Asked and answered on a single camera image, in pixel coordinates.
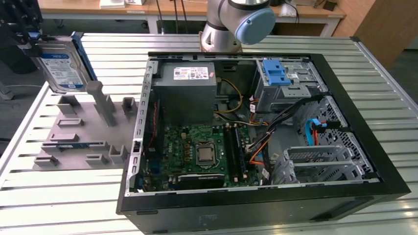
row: blue hard drive label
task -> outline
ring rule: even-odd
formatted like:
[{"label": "blue hard drive label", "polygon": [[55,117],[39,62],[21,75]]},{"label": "blue hard drive label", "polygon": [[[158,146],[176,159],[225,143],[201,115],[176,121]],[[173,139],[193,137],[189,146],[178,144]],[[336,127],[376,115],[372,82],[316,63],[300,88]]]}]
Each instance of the blue hard drive label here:
[{"label": "blue hard drive label", "polygon": [[67,54],[43,54],[43,59],[70,59]]},{"label": "blue hard drive label", "polygon": [[85,86],[67,54],[43,54],[42,61],[59,86],[70,89],[79,89]]}]

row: hard drive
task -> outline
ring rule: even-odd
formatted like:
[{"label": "hard drive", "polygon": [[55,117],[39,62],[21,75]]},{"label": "hard drive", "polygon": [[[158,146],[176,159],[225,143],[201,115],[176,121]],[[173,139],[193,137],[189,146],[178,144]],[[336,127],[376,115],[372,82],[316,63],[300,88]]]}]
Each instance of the hard drive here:
[{"label": "hard drive", "polygon": [[37,45],[42,56],[35,58],[51,90],[57,93],[85,92],[90,81],[98,80],[82,45],[82,33],[45,37]]}]

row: ram slot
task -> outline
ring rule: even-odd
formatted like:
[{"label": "ram slot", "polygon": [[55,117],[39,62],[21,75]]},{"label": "ram slot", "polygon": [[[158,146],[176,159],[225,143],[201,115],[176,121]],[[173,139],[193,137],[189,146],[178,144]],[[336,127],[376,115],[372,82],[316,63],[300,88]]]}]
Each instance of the ram slot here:
[{"label": "ram slot", "polygon": [[241,167],[241,159],[244,159],[244,155],[236,127],[228,126],[224,128],[224,139],[228,154],[230,181],[237,183],[238,181],[242,181],[244,178],[244,171]]}]

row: yellow wire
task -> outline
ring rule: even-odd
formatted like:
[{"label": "yellow wire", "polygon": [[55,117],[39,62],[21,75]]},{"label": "yellow wire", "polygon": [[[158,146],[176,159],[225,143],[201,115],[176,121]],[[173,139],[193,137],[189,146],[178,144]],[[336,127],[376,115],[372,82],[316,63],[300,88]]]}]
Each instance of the yellow wire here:
[{"label": "yellow wire", "polygon": [[228,79],[224,79],[224,78],[222,78],[222,81],[226,81],[240,94],[240,105],[237,106],[237,108],[234,108],[232,110],[225,110],[225,111],[216,111],[217,114],[229,114],[229,113],[236,112],[241,108],[241,106],[242,106],[242,95],[241,95],[241,92],[240,92],[237,86],[233,84],[233,82],[230,82]]}]

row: floor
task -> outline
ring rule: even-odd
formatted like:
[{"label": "floor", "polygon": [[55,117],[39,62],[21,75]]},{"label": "floor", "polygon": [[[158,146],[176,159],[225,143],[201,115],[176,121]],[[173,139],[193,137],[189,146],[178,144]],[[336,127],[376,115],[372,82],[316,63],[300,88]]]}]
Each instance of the floor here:
[{"label": "floor", "polygon": [[[102,21],[89,24],[82,20],[66,20],[65,27],[58,28],[57,23],[53,20],[47,20],[43,24],[43,30],[46,34],[51,35],[70,35],[73,31],[97,32],[97,33],[148,33],[149,29],[143,25],[143,21],[122,21],[113,20]],[[201,23],[190,26],[192,32],[198,32],[202,28]],[[166,32],[176,32],[176,23],[166,23]],[[391,74],[407,90],[416,102],[418,102],[418,50],[405,50],[400,55],[396,63],[389,69]],[[42,85],[45,83],[43,76],[39,71],[18,75],[9,67],[0,62],[0,79],[2,82],[10,85]],[[41,90],[34,86],[14,86],[10,89],[15,93],[15,99],[11,101],[0,100],[0,138],[13,138],[18,130],[21,122],[27,114],[30,106]],[[7,142],[0,141],[0,155],[6,150]]]}]

